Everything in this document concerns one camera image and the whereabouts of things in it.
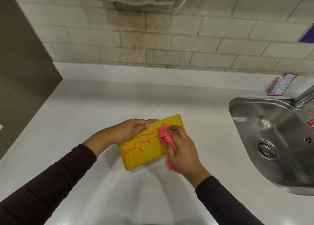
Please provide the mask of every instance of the yellow cutting board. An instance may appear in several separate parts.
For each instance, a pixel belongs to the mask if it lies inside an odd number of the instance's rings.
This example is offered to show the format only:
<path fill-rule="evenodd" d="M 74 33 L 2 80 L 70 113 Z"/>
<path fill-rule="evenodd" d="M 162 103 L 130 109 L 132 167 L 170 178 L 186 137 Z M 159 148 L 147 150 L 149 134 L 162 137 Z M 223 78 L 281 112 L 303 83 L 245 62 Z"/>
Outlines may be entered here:
<path fill-rule="evenodd" d="M 140 132 L 132 139 L 118 144 L 120 155 L 126 170 L 132 170 L 166 153 L 159 139 L 159 129 L 163 124 L 184 125 L 180 114 L 152 123 L 149 128 Z"/>

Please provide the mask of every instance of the pink packet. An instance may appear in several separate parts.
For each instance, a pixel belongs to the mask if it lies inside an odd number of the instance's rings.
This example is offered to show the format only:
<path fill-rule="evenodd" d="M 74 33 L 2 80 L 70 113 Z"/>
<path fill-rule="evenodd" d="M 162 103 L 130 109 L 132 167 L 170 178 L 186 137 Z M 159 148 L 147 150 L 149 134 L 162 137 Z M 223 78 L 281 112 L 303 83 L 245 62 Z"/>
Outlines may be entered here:
<path fill-rule="evenodd" d="M 283 96 L 284 92 L 289 87 L 290 83 L 298 76 L 299 74 L 286 74 L 285 76 L 276 78 L 274 86 L 269 90 L 268 96 Z"/>

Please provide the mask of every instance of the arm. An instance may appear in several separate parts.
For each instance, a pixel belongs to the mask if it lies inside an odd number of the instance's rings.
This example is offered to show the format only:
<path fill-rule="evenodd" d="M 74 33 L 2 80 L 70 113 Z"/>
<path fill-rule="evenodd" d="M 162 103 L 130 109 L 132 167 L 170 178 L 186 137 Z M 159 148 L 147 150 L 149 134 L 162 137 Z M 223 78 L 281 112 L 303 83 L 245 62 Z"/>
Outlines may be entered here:
<path fill-rule="evenodd" d="M 0 202 L 0 224 L 44 224 L 106 148 L 130 139 L 155 121 L 131 119 L 95 133 Z"/>
<path fill-rule="evenodd" d="M 195 188 L 198 199 L 219 225 L 263 225 L 200 163 L 191 138 L 182 127 L 172 125 L 166 130 L 172 137 L 178 151 L 167 142 L 169 161 Z"/>

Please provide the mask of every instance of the right hand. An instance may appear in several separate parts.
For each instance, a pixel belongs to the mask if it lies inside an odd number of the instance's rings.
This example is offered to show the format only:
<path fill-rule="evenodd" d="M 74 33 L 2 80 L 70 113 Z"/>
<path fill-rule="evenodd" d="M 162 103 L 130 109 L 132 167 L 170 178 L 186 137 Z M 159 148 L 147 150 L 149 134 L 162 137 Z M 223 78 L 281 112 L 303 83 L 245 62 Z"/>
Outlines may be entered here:
<path fill-rule="evenodd" d="M 178 149 L 175 152 L 173 146 L 166 143 L 169 161 L 196 188 L 211 174 L 202 166 L 194 142 L 178 125 L 164 130 L 171 135 Z"/>

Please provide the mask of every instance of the faucet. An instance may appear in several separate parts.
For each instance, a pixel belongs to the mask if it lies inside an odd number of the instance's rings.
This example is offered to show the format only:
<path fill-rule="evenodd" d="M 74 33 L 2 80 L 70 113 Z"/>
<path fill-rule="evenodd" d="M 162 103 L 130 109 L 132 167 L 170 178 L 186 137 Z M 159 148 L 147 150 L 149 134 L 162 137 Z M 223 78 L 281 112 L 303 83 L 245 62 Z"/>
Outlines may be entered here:
<path fill-rule="evenodd" d="M 309 102 L 314 100 L 314 85 L 312 85 L 310 88 L 305 90 L 304 93 L 297 96 L 295 99 L 293 99 L 290 104 L 298 109 L 301 110 L 305 105 L 307 105 Z"/>

